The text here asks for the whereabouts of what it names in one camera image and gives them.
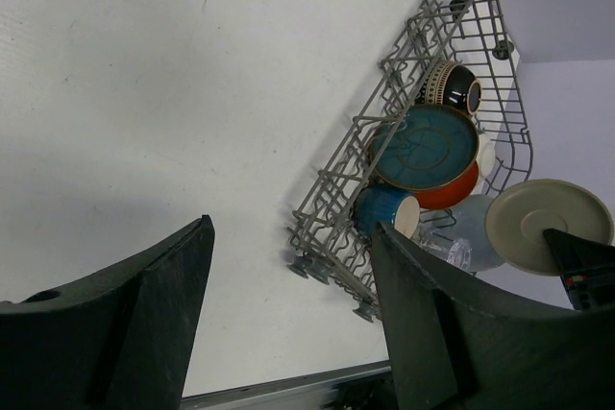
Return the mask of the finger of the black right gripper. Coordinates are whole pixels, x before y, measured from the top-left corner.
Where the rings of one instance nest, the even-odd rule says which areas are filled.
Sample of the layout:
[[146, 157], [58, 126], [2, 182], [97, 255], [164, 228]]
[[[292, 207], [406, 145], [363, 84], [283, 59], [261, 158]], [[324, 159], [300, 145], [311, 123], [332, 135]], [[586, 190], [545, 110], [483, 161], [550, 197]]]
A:
[[575, 310], [614, 304], [614, 247], [546, 229], [543, 238]]

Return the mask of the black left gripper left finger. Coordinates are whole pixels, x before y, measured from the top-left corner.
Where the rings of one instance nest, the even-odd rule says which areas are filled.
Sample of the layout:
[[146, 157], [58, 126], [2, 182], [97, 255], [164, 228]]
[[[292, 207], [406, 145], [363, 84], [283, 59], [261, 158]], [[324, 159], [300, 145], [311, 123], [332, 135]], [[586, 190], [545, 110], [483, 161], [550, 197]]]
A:
[[179, 408], [214, 238], [204, 215], [89, 276], [3, 301], [2, 408]]

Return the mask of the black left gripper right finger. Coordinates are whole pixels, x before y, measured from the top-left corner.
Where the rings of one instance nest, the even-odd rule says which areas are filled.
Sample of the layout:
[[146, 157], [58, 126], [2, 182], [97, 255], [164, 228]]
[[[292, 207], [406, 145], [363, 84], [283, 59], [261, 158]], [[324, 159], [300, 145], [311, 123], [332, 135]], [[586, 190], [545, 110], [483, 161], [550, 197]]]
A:
[[402, 409], [610, 409], [614, 311], [578, 312], [507, 292], [385, 223], [372, 235]]

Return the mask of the grey saucer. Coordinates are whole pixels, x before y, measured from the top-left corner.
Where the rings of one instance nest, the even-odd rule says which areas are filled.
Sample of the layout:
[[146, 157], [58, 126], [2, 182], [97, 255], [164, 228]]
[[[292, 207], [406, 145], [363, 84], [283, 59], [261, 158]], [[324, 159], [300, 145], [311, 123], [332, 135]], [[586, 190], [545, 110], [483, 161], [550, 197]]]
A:
[[539, 276], [561, 274], [543, 237], [555, 229], [609, 244], [614, 237], [610, 211], [598, 196], [567, 181], [541, 179], [509, 187], [485, 215], [485, 231], [496, 254], [509, 265]]

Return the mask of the clear faceted glass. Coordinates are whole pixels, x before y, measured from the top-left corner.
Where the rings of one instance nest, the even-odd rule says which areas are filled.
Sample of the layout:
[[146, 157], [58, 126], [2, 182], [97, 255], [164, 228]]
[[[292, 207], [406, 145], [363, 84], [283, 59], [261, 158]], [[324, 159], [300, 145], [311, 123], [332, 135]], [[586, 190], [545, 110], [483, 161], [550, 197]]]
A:
[[472, 247], [465, 238], [447, 234], [443, 229], [422, 227], [418, 230], [418, 245], [458, 269], [470, 270]]

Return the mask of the light blue scalloped plate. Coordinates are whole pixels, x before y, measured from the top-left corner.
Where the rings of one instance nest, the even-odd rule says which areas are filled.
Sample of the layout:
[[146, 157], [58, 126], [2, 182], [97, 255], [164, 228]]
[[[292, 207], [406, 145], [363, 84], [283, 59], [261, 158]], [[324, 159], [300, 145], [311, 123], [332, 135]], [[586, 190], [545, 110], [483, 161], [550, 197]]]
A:
[[481, 273], [504, 265], [485, 229], [486, 212], [493, 199], [484, 194], [468, 196], [448, 210], [435, 211], [434, 224], [444, 234], [464, 239], [470, 247], [468, 272]]

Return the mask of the dark teal cup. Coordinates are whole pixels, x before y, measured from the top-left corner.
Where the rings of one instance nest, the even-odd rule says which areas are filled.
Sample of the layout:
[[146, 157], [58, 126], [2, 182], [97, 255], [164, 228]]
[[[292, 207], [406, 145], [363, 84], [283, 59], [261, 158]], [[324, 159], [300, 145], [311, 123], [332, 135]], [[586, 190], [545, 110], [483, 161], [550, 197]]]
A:
[[377, 223], [385, 222], [411, 238], [416, 231], [421, 207], [411, 193], [386, 184], [364, 188], [357, 196], [353, 221], [357, 231], [370, 239]]

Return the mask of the orange saucer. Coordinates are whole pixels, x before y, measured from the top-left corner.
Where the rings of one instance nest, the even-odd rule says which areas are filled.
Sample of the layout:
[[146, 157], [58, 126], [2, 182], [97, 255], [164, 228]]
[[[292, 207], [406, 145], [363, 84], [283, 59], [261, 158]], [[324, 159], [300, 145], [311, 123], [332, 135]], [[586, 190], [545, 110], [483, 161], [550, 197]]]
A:
[[451, 208], [466, 199], [476, 187], [480, 176], [480, 169], [476, 161], [459, 178], [450, 184], [429, 191], [417, 192], [420, 207], [429, 210], [443, 210]]

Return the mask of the dark teal saucer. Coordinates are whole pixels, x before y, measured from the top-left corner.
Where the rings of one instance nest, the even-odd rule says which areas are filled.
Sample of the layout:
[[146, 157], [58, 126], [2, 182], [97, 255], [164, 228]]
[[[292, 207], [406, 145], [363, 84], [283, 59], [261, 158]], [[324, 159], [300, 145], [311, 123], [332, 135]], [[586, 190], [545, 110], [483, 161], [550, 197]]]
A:
[[443, 106], [415, 106], [399, 122], [380, 124], [368, 156], [383, 181], [413, 192], [440, 188], [477, 158], [479, 134], [469, 117]]

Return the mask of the brown glazed bowl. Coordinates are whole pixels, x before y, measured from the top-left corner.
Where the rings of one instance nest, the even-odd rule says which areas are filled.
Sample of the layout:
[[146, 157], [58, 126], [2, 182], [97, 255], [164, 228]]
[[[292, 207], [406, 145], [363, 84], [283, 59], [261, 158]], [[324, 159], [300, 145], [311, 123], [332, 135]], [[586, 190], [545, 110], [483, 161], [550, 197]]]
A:
[[443, 105], [474, 115], [481, 103], [480, 80], [466, 66], [439, 60], [429, 73], [414, 102], [417, 105]]

